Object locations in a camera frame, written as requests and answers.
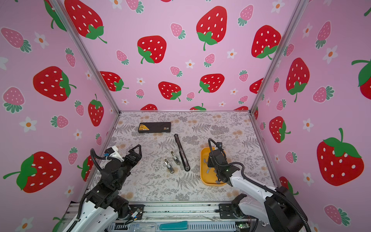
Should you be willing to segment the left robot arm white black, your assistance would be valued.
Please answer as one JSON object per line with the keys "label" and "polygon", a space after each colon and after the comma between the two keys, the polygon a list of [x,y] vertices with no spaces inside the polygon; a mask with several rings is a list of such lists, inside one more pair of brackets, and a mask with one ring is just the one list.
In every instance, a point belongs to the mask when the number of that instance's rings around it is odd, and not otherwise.
{"label": "left robot arm white black", "polygon": [[72,219],[65,232],[104,232],[115,220],[123,219],[128,225],[142,217],[143,205],[130,206],[127,199],[119,195],[124,182],[142,158],[141,145],[120,156],[113,146],[99,157],[94,149],[90,150],[93,164],[101,174],[97,185],[86,193],[79,203],[77,215]]}

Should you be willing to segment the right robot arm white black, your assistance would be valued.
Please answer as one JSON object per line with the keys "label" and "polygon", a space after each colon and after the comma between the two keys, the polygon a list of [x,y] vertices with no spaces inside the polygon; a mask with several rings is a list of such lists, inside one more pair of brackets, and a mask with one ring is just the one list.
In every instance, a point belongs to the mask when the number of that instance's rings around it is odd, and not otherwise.
{"label": "right robot arm white black", "polygon": [[219,181],[238,188],[263,206],[248,206],[239,201],[237,207],[243,215],[253,216],[271,226],[275,232],[310,232],[308,217],[293,194],[284,187],[274,188],[245,175],[245,166],[240,162],[227,162],[221,142],[208,139],[210,149],[208,166],[216,170]]}

